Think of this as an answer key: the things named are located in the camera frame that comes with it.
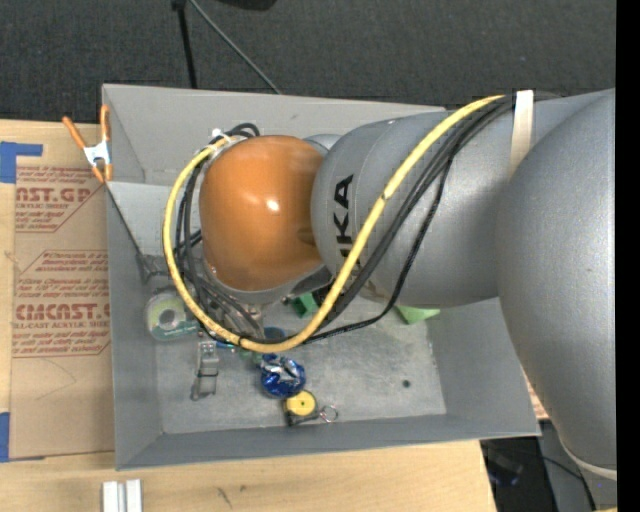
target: metal bracket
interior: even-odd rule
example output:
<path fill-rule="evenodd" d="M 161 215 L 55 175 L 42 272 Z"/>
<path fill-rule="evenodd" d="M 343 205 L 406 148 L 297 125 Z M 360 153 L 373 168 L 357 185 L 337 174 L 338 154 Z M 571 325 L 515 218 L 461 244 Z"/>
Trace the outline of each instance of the metal bracket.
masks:
<path fill-rule="evenodd" d="M 198 342 L 196 378 L 191 387 L 191 400 L 216 394 L 220 357 L 213 340 Z"/>

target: metal clip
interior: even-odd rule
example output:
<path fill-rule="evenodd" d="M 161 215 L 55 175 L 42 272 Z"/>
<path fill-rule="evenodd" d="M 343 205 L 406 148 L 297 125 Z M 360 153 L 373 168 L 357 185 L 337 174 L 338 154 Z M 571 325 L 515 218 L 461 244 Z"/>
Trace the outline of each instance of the metal clip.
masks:
<path fill-rule="evenodd" d="M 216 394 L 219 364 L 216 342 L 212 340 L 198 342 L 197 373 L 191 387 L 191 400 Z"/>
<path fill-rule="evenodd" d="M 109 126 L 109 107 L 102 105 L 100 108 L 100 134 L 102 140 L 95 146 L 87 146 L 78 128 L 76 128 L 76 125 L 69 117 L 63 117 L 62 124 L 67 127 L 77 146 L 84 151 L 88 162 L 91 164 L 91 171 L 98 181 L 100 181 L 100 183 L 111 181 L 113 178 L 113 164 L 111 163 L 110 149 L 111 129 Z M 100 160 L 104 162 L 102 171 L 98 168 L 98 162 Z"/>

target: wire bundle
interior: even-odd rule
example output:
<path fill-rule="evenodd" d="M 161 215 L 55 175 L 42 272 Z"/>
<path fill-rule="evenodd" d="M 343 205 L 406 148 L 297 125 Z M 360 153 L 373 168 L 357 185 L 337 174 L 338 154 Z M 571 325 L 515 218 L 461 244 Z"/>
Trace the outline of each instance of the wire bundle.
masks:
<path fill-rule="evenodd" d="M 415 261 L 415 258 L 420 250 L 420 246 L 422 244 L 424 236 L 429 229 L 429 226 L 433 221 L 438 206 L 441 202 L 445 189 L 446 178 L 451 169 L 453 159 L 460 151 L 460 149 L 464 147 L 464 145 L 472 137 L 474 137 L 479 131 L 485 128 L 492 121 L 513 109 L 514 105 L 515 101 L 511 96 L 492 96 L 489 98 L 478 100 L 452 113 L 444 120 L 442 120 L 433 130 L 431 130 L 424 137 L 424 139 L 411 151 L 404 162 L 398 167 L 398 169 L 395 171 L 395 173 L 385 186 L 382 194 L 373 204 L 367 219 L 359 230 L 358 236 L 356 237 L 353 247 L 349 252 L 349 255 L 347 256 L 343 267 L 337 274 L 335 280 L 333 281 L 333 284 L 328 290 L 325 300 L 323 301 L 319 310 L 316 312 L 315 316 L 311 319 L 309 324 L 307 324 L 307 326 L 298 334 L 279 339 L 264 339 L 260 337 L 240 336 L 237 333 L 231 332 L 221 325 L 215 323 L 208 316 L 207 312 L 203 311 L 194 301 L 193 297 L 184 286 L 184 283 L 181 279 L 181 275 L 189 277 L 190 274 L 192 278 L 196 279 L 196 282 L 198 281 L 197 276 L 194 277 L 195 270 L 193 269 L 195 267 L 192 264 L 193 256 L 190 256 L 190 246 L 191 243 L 197 243 L 201 235 L 196 233 L 193 235 L 193 238 L 192 235 L 190 235 L 190 198 L 193 196 L 193 189 L 195 188 L 197 177 L 205 160 L 211 154 L 219 151 L 222 147 L 228 144 L 228 141 L 225 138 L 219 137 L 217 139 L 214 139 L 211 145 L 202 150 L 180 173 L 178 179 L 176 180 L 176 183 L 172 188 L 169 201 L 167 202 L 167 211 L 165 213 L 165 222 L 163 225 L 163 245 L 170 274 L 176 284 L 178 292 L 184 299 L 187 307 L 203 323 L 203 325 L 207 327 L 208 330 L 216 333 L 218 336 L 230 343 L 256 352 L 289 350 L 302 343 L 311 343 L 320 339 L 328 338 L 330 336 L 335 336 L 355 329 L 360 329 L 377 322 L 384 315 L 386 315 L 397 302 L 404 282 L 409 274 L 409 271 L 411 270 L 411 266 L 413 265 L 413 262 Z M 249 135 L 246 132 L 246 129 L 247 125 L 240 125 L 240 127 L 236 127 L 236 129 L 234 129 L 236 130 L 235 132 L 234 130 L 229 132 L 227 134 L 227 137 L 231 137 L 231 139 L 236 136 L 245 137 Z M 382 212 L 384 211 L 388 201 L 394 195 L 403 180 L 410 174 L 411 170 L 416 166 L 420 159 L 424 158 L 425 155 L 427 155 L 429 149 L 432 148 L 436 144 L 436 142 L 439 143 L 438 150 L 430 153 L 428 163 L 417 177 L 415 184 L 402 203 L 402 206 L 397 216 L 394 218 L 391 226 L 387 229 L 382 240 L 377 245 L 376 249 L 372 252 L 366 264 L 361 268 L 351 286 L 348 289 L 344 290 L 344 286 L 349 276 L 351 275 L 351 272 L 356 262 L 358 261 L 358 258 L 362 254 L 362 251 L 366 246 L 367 240 L 371 235 L 373 228 L 381 218 Z M 174 253 L 174 250 L 171 247 L 171 238 L 169 231 L 171 224 L 170 216 L 178 192 L 184 182 L 187 181 L 187 178 L 189 179 L 189 181 L 187 183 L 185 194 L 178 211 L 178 225 L 183 226 L 185 237 L 186 239 L 190 240 L 190 242 L 182 242 L 180 235 L 177 235 L 175 245 L 177 252 Z M 330 322 L 337 318 L 355 298 L 355 296 L 362 289 L 367 280 L 371 277 L 371 274 L 393 242 L 395 235 L 400 230 L 405 220 L 409 217 L 420 198 L 423 196 L 426 190 L 438 179 L 438 190 L 436 192 L 435 198 L 422 222 L 417 236 L 414 239 L 411 250 L 409 251 L 407 259 L 405 260 L 403 268 L 399 274 L 394 291 L 391 294 L 391 297 L 383 311 L 371 319 L 354 324 L 349 324 L 330 331 L 318 333 L 320 329 L 326 327 Z M 180 272 L 180 269 L 176 266 L 174 254 L 176 255 L 175 259 L 183 261 L 183 258 L 181 256 L 182 250 L 184 250 L 185 252 L 187 263 L 189 265 L 189 268 L 191 269 L 190 273 L 187 272 L 184 268 L 182 272 Z M 206 309 L 207 303 L 203 302 L 202 299 L 204 297 L 202 296 L 206 296 L 209 293 L 208 298 L 211 298 L 211 290 L 209 289 L 211 287 L 208 284 L 204 284 L 202 282 L 196 284 L 196 282 L 194 282 L 196 295 L 198 296 L 200 304 L 205 304 Z M 218 293 L 219 298 L 226 302 L 227 306 L 233 307 L 234 309 L 237 309 L 237 307 L 243 309 L 242 306 L 237 304 L 231 297 L 225 296 L 220 292 L 216 293 Z"/>

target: blue object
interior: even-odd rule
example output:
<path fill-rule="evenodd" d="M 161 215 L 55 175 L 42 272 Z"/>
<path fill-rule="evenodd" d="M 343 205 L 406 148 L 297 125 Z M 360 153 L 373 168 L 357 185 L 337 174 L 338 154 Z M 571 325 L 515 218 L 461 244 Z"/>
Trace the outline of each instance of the blue object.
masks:
<path fill-rule="evenodd" d="M 304 366 L 288 357 L 265 354 L 260 364 L 260 382 L 264 390 L 277 398 L 289 398 L 304 388 L 307 376 Z"/>
<path fill-rule="evenodd" d="M 9 462 L 9 413 L 0 413 L 0 462 Z"/>
<path fill-rule="evenodd" d="M 16 182 L 16 161 L 20 156 L 42 156 L 42 144 L 0 142 L 0 183 Z"/>

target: cardboard sheet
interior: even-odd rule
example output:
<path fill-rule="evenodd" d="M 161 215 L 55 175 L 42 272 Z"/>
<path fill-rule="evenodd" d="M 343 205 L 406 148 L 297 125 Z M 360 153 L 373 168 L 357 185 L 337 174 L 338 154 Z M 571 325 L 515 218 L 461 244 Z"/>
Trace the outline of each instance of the cardboard sheet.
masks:
<path fill-rule="evenodd" d="M 43 146 L 17 159 L 9 456 L 113 449 L 105 190 L 61 123 L 0 121 L 0 141 Z"/>

